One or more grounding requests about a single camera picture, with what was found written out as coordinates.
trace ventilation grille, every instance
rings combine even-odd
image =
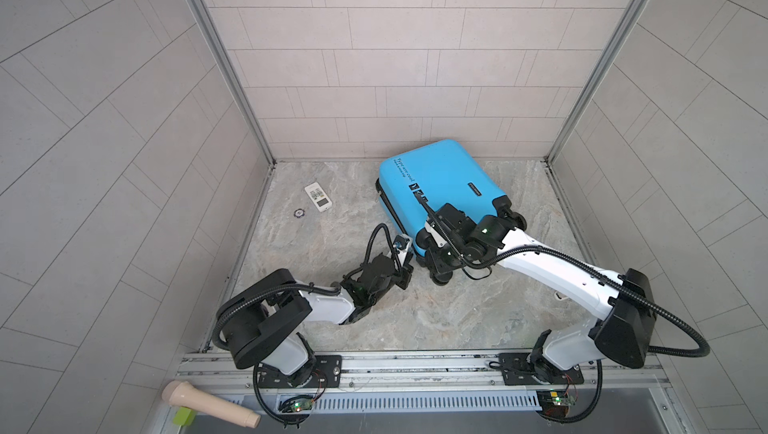
[[[339,392],[326,393],[313,412],[466,412],[541,410],[536,392]]]

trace black cable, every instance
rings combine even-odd
[[[573,417],[552,417],[547,416],[541,411],[537,411],[538,414],[543,417],[544,419],[548,421],[553,422],[559,422],[561,424],[572,424],[573,422],[579,422],[581,420],[584,420],[589,416],[595,407],[598,406],[598,401],[600,400],[600,394],[603,392],[603,362],[600,360],[595,361],[598,363],[598,383],[594,387],[594,397],[592,398],[592,401],[589,403],[589,406],[587,406],[587,409],[583,410],[579,414]]]
[[[280,422],[283,424],[283,427],[285,426],[298,426],[305,420],[307,420],[310,415],[309,414],[297,414],[294,416],[281,416],[277,412],[274,412],[270,407],[264,402],[264,398],[261,396],[261,391],[259,391],[259,369],[258,367],[254,367],[254,394],[256,394],[256,401],[259,402],[259,406],[261,406],[261,409],[264,410],[264,412],[271,417],[272,419]]]
[[[470,278],[472,280],[483,280],[483,279],[489,277],[491,274],[493,274],[493,269],[488,267],[488,273],[485,274],[483,277],[472,277],[471,275],[469,275],[469,273],[467,272],[466,268],[464,268],[464,267],[462,267],[462,272],[464,273],[464,275],[466,275],[468,278]]]
[[[248,307],[251,307],[254,304],[258,304],[264,301],[267,297],[270,295],[274,295],[277,293],[285,292],[285,291],[299,291],[303,290],[308,293],[317,293],[322,295],[339,295],[341,293],[341,286],[338,283],[333,283],[336,285],[335,289],[323,289],[322,287],[315,287],[314,284],[310,285],[303,285],[303,284],[283,284],[278,285],[276,287],[272,287],[270,289],[264,290],[259,295],[255,295],[253,297],[250,297],[249,299],[245,299],[242,303],[233,305],[224,313],[221,314],[219,319],[216,320],[216,325],[214,325],[214,332],[210,334],[210,342],[214,343],[216,347],[223,350],[230,350],[229,345],[226,343],[225,340],[221,339],[221,330],[224,328],[226,323],[230,322],[230,320],[235,317],[237,313],[239,313],[243,309],[247,309]]]
[[[373,232],[371,232],[371,236],[368,239],[368,247],[366,247],[366,257],[363,260],[363,265],[368,264],[368,261],[371,258],[371,249],[373,248],[373,241],[376,240],[376,235],[379,234],[379,230],[381,229],[384,229],[384,237],[386,237],[386,244],[389,247],[389,253],[395,259],[395,266],[397,267],[397,272],[400,273],[402,271],[402,266],[400,265],[400,259],[397,256],[397,251],[395,250],[395,247],[392,246],[392,238],[389,236],[389,227],[387,227],[385,223],[380,223],[378,226],[373,228]]]
[[[347,274],[344,274],[342,277],[343,280],[347,280],[353,275],[362,272],[362,267],[366,266],[371,259],[371,249],[373,249],[373,242],[376,240],[376,236],[379,234],[379,230],[384,229],[384,236],[386,237],[387,245],[389,246],[389,253],[392,255],[392,257],[395,260],[395,266],[397,267],[397,273],[402,273],[402,266],[400,265],[400,259],[397,256],[397,251],[395,250],[395,247],[392,245],[392,238],[389,236],[389,227],[387,227],[386,224],[380,223],[378,226],[373,228],[373,232],[371,232],[371,236],[368,238],[368,246],[366,247],[366,256],[363,258],[362,264],[360,264],[360,267],[354,269],[352,272],[349,272]]]
[[[677,317],[675,314],[672,314],[671,312],[666,310],[664,307],[661,307],[660,305],[650,302],[648,299],[634,292],[633,290],[628,289],[627,287],[624,287],[623,285],[617,283],[607,275],[604,275],[601,272],[597,271],[594,267],[590,266],[589,264],[583,263],[581,262],[581,260],[575,259],[574,257],[568,256],[567,254],[557,251],[555,249],[551,249],[549,247],[544,247],[544,246],[514,247],[513,249],[500,253],[498,256],[492,257],[491,259],[485,260],[481,263],[468,262],[464,258],[464,256],[462,256],[461,252],[459,252],[459,250],[456,248],[454,243],[451,241],[451,238],[446,234],[446,231],[443,229],[437,217],[437,214],[435,214],[435,211],[432,210],[429,204],[427,204],[427,202],[422,197],[416,196],[416,198],[418,200],[418,203],[420,203],[424,207],[424,209],[427,211],[427,216],[430,219],[432,219],[438,233],[446,240],[449,247],[451,247],[451,250],[453,251],[454,255],[456,255],[458,259],[470,269],[485,269],[486,267],[492,266],[493,264],[496,264],[497,262],[503,259],[506,259],[507,257],[514,256],[515,254],[526,253],[526,252],[544,253],[549,256],[557,257],[558,259],[564,260],[565,262],[578,267],[579,269],[588,273],[592,277],[596,278],[599,282],[606,284],[609,287],[612,287],[613,289],[616,289],[617,291],[626,295],[627,297],[629,297],[636,303],[642,305],[646,309],[652,310],[653,312],[660,315],[661,317],[664,317],[666,320],[674,324],[678,329],[686,333],[698,345],[696,349],[675,349],[675,348],[663,347],[663,346],[648,346],[648,352],[655,353],[655,354],[666,354],[668,356],[678,356],[678,357],[705,357],[710,353],[710,345],[709,343],[706,342],[705,338],[700,333],[698,333],[696,329],[694,329],[693,327],[688,325],[685,321],[683,321],[680,317]]]

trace blue suitcase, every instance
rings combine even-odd
[[[440,269],[430,260],[438,253],[428,252],[429,246],[419,242],[427,235],[427,213],[416,195],[425,198],[434,210],[449,204],[474,224],[486,216],[516,216],[518,227],[525,228],[523,217],[511,210],[504,191],[456,141],[439,141],[385,160],[379,167],[376,190],[400,231],[414,239],[419,264],[426,265],[432,280],[440,285],[448,282],[453,269],[437,272]]]

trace sticker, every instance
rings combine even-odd
[[[471,183],[471,182],[470,182],[470,183],[468,183],[467,185],[468,185],[468,186],[469,186],[469,188],[470,188],[470,189],[472,189],[472,191],[475,193],[475,196],[477,196],[477,197],[480,197],[480,196],[482,195],[482,194],[480,193],[480,191],[477,189],[477,187],[475,187],[475,184],[473,184],[473,183]]]

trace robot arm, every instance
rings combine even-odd
[[[381,230],[390,255],[382,253],[370,259]],[[316,358],[303,336],[294,334],[299,324],[357,322],[394,285],[408,287],[412,256],[410,237],[399,234],[393,241],[387,226],[379,224],[371,234],[362,264],[344,275],[340,283],[331,287],[304,284],[293,279],[288,269],[278,269],[219,308],[211,340],[230,351],[238,369],[264,363],[282,372],[292,386],[301,386],[312,375]]]

